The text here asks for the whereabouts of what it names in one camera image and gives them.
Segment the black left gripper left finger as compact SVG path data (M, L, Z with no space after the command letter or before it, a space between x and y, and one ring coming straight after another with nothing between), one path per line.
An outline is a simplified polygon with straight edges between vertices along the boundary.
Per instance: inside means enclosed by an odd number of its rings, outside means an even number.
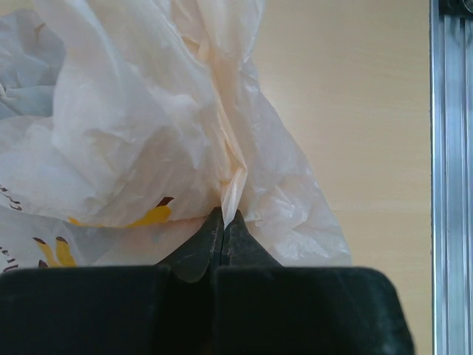
M3 354L198 354L211 335L214 209L154 266L31 268L1 277Z

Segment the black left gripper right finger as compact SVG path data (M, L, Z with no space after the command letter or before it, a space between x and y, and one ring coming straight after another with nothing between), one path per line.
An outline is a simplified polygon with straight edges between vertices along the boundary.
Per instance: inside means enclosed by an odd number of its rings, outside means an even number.
M392 282L364 267L283 267L237 214L214 273L216 354L413 354Z

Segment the white plastic bag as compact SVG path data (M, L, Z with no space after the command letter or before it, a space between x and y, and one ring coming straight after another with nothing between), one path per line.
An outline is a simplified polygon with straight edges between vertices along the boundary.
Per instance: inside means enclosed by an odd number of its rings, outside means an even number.
M285 266L351 255L251 55L263 1L1 17L1 271L155 264L218 207Z

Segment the aluminium front rail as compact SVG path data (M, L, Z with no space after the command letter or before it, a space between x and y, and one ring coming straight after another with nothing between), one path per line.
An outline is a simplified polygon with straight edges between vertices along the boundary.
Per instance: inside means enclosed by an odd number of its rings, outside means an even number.
M472 353L472 2L431 1L434 354Z

